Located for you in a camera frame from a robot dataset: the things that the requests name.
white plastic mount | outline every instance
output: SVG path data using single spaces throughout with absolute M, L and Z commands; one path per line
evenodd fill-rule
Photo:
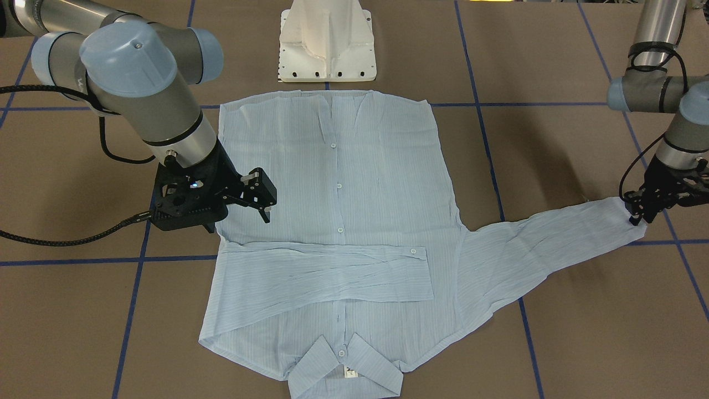
M 376 77 L 372 13 L 358 0 L 294 0 L 281 13 L 278 79 L 366 82 Z

gray robot arm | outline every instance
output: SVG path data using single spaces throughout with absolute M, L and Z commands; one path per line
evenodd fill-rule
M 203 225 L 212 232 L 228 204 L 255 208 L 269 221 L 275 187 L 261 168 L 236 172 L 188 88 L 221 71 L 221 48 L 210 33 L 84 0 L 11 1 L 4 20 L 6 34 L 42 35 L 32 66 L 45 84 L 77 90 L 95 98 L 98 111 L 123 115 L 150 148 L 160 162 L 151 217 L 158 228 Z
M 632 217 L 650 223 L 663 209 L 709 203 L 709 77 L 668 77 L 686 1 L 646 0 L 625 76 L 608 105 L 619 111 L 675 113 L 637 191 L 620 193 Z

brown surface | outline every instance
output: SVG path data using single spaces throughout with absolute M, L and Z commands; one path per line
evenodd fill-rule
M 108 4 L 185 26 L 190 0 Z M 220 40 L 220 78 L 193 87 L 201 104 L 274 90 L 278 22 L 291 0 L 196 0 L 192 25 Z M 431 103 L 471 103 L 473 92 L 454 4 L 365 1 L 372 12 L 377 81 L 332 84 Z M 576 4 L 459 3 L 480 101 L 604 102 L 605 75 Z M 609 73 L 625 68 L 639 6 L 584 5 Z M 680 51 L 690 73 L 709 64 L 709 28 L 688 18 Z M 0 84 L 17 79 L 31 38 L 0 40 Z M 23 82 L 37 82 L 31 68 Z M 0 99 L 4 107 L 8 97 Z M 614 195 L 637 155 L 622 114 L 600 106 L 483 106 L 485 134 L 506 218 Z M 19 94 L 12 107 L 83 106 L 58 94 Z M 218 111 L 208 109 L 216 127 Z M 462 221 L 500 219 L 474 106 L 434 108 Z M 642 147 L 667 115 L 631 114 Z M 10 111 L 0 129 L 0 228 L 44 239 L 95 234 L 147 208 L 155 164 L 124 165 L 101 153 L 89 111 Z M 120 117 L 108 121 L 114 152 L 147 150 Z M 627 189 L 642 181 L 642 168 Z M 680 239 L 709 239 L 709 206 L 671 209 Z M 110 398 L 135 270 L 148 257 L 207 256 L 142 263 L 118 397 L 287 398 L 285 383 L 233 364 L 197 344 L 218 237 L 130 226 L 86 246 L 41 248 L 0 241 L 0 397 Z M 709 323 L 663 217 L 645 241 L 562 270 L 525 297 L 546 398 L 704 398 L 709 392 Z M 709 244 L 684 244 L 709 295 Z M 61 259 L 131 258 L 62 264 Z M 41 260 L 53 266 L 25 266 Z M 499 310 L 477 332 L 405 375 L 402 398 L 538 398 L 520 305 Z

light blue cap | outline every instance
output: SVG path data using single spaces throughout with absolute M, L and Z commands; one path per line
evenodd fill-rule
M 35 71 L 35 75 L 37 75 L 42 84 L 48 84 L 50 86 L 56 85 L 49 69 L 49 54 L 50 51 L 52 51 L 54 42 L 67 33 L 74 32 L 47 33 L 37 39 L 37 43 L 32 47 L 32 69 Z
M 630 112 L 630 108 L 628 108 L 625 101 L 625 94 L 623 94 L 623 79 L 621 77 L 616 77 L 610 81 L 607 101 L 608 108 L 612 110 Z
M 693 124 L 709 126 L 709 82 L 693 85 L 679 102 L 679 111 Z
M 152 96 L 170 86 L 177 75 L 174 56 L 143 22 L 98 29 L 84 40 L 79 55 L 91 80 L 116 96 Z
M 202 79 L 200 83 L 216 79 L 224 68 L 224 53 L 219 40 L 205 29 L 190 28 L 197 36 L 199 48 L 202 50 Z

wrinkled fabric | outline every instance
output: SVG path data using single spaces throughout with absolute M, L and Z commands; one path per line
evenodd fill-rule
M 403 372 L 550 273 L 645 232 L 618 198 L 468 231 L 426 102 L 275 92 L 222 105 L 219 135 L 278 204 L 270 224 L 238 206 L 217 223 L 199 342 L 292 398 L 398 396 Z

